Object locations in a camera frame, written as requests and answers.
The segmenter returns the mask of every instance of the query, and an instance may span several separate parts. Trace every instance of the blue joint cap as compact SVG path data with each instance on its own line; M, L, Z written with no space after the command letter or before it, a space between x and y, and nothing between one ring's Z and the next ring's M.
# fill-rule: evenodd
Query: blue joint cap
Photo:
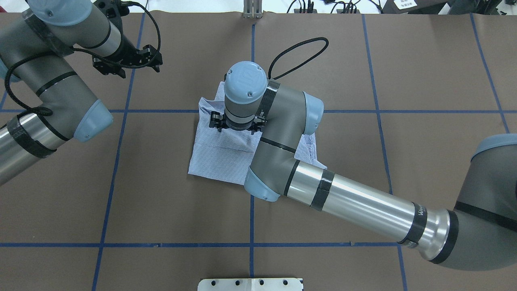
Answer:
M93 8L90 0L28 0L27 3L39 19L56 26L81 23Z
M255 175L251 168L248 168L248 174L244 181L244 189L246 189L249 194L269 202L275 202L278 200L278 197L280 197L280 194L266 186L266 184Z
M267 77L264 70L250 61L238 62L226 74L224 93L236 104L250 104L266 92Z
M102 101L97 100L84 115L73 137L80 142L88 141L90 138L105 130L112 123L113 116Z
M517 144L517 134L502 134L487 137L479 143L478 148L476 149L476 153L472 156L472 158L474 158L477 154L489 149L510 146L512 144Z
M316 132L318 129L318 125L320 124L323 117L323 110L325 106L323 101L318 98L303 93L305 95L305 107L306 107L306 117L305 117L305 131L304 135L311 135Z
M5 80L5 76L7 75L7 66L4 64L4 61L0 59L0 77ZM11 83L20 82L22 79L16 77L14 74L11 74Z

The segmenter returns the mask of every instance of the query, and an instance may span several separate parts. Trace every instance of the silver metal tube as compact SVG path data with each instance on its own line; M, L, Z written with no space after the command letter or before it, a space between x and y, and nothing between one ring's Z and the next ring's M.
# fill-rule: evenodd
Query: silver metal tube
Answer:
M323 172L320 168L300 162L287 196L312 205ZM417 215L412 202L337 174L334 175L321 210L401 243L414 227ZM404 244L418 249L422 257L432 260L445 245L449 225L447 210L427 210L427 221L422 224L424 229L421 237L418 241L406 241Z
M55 150L65 143L64 140L48 129L35 114L31 113L21 117L20 124L33 140L38 141L50 150ZM0 129L0 186L39 160L13 139L7 126Z

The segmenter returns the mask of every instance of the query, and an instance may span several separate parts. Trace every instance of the black band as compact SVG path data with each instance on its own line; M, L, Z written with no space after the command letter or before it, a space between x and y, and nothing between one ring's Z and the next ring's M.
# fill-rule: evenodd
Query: black band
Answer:
M327 201L330 187L332 186L332 181L334 180L334 175L335 173L332 171L323 170L320 184L316 190L316 195L312 198L311 208L317 211L321 211L323 209L323 205L325 204L325 201Z
M75 75L77 75L77 73L75 71L71 71L71 72L66 72L62 75L55 77L54 79L48 81L45 85L41 86L41 88L39 88L38 91L36 91L36 96L39 97L41 94L43 94L43 92L48 90L50 87L65 80L68 77L75 76Z
M93 47L83 47L87 50L91 50L91 49L96 49L98 48L99 46L103 45L106 43L106 41L108 41L108 39L110 39L110 35L111 35L111 21L108 23L108 34L106 35L106 37L104 38L103 41L101 41L101 43L99 43L98 45L96 46L93 46Z
M399 241L399 244L403 244L409 240L408 247L414 248L417 246L418 241L425 231L425 225L427 224L427 209L413 202L415 205L415 215L413 216L413 223L407 232L406 237Z
M287 184L285 185L284 196L287 196L287 193L289 192L289 187L291 187L291 182L293 181L294 173L296 173L296 168L298 168L298 164L300 164L299 159L297 159L296 162L294 162L291 174L289 174L289 179L287 180Z
M430 260L433 264L441 264L449 257L458 238L458 217L453 211L447 211L449 212L450 219L449 234L447 234L447 239L440 253L434 259Z
M510 219L508 217L504 217L497 213L477 208L475 206L459 201L456 202L454 209L463 211L484 221L495 223L501 227L517 232L517 221Z
M29 133L20 124L18 117L11 119L7 123L7 129L17 144L37 158L46 158L56 151L50 150L39 141L32 139Z
M58 56L66 57L73 54L73 50L57 38L30 8L22 13L22 17L31 30Z
M69 141L70 139L67 138L66 136L62 135L61 133L59 133L55 128L54 126L52 126L46 119L45 117L41 116L41 115L38 115L39 117L39 120L41 120L41 122L55 135L57 136L58 138L64 140L64 141Z
M262 96L262 100L260 101L257 112L255 113L257 118L264 121L267 120L267 115L269 114L271 105L273 105L273 101L275 100L275 96L277 95L277 90L279 87L280 83L269 80L266 92Z
M286 151L289 151L289 152L292 152L292 153L295 153L295 152L296 152L296 149L290 148L290 147L288 147L288 146L286 146L286 145L283 145L283 144L281 144L281 143L277 143L276 141L272 141L272 140L267 139L267 138L265 138L265 137L261 137L261 138L260 138L260 141L263 141L263 142L268 143L268 144L270 144L270 145L272 145L272 146L275 146L275 147L277 147L277 148L281 148L281 149L283 149L283 150L286 150Z

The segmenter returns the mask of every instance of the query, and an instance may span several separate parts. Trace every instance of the white floor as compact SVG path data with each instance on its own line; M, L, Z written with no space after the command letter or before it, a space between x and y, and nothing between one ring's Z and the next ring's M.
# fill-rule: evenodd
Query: white floor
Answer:
M146 0L135 1L142 4L146 3ZM228 12L243 11L244 8L243 0L149 0L148 2L149 10L162 10L167 12ZM285 13L291 2L292 0L263 0L262 9L264 11ZM497 7L499 11L506 12L509 15L516 15L517 6L506 5L504 2L503 0ZM386 3L386 0L381 0L381 4L384 5L384 3ZM28 8L25 1L22 0L0 0L0 6L7 12L22 12ZM294 8L299 8L299 6L298 3L295 3L290 13L293 13ZM330 13L333 6L334 4L325 5L322 0L316 0L314 2L314 9L316 9L318 13ZM368 0L361 0L357 4L357 8L361 13L379 13L375 5ZM132 7L132 11L139 12L140 9L138 7Z

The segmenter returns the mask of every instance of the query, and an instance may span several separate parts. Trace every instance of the folded fabric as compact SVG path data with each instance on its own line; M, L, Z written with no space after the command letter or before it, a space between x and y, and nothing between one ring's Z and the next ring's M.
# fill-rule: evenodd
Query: folded fabric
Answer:
M199 123L189 174L244 185L262 133L251 135L248 130L232 129L218 132L217 129L208 127L212 111L224 112L224 82L219 84L215 100L201 98L199 101ZM316 167L327 168L317 160L314 134L302 135L294 157Z

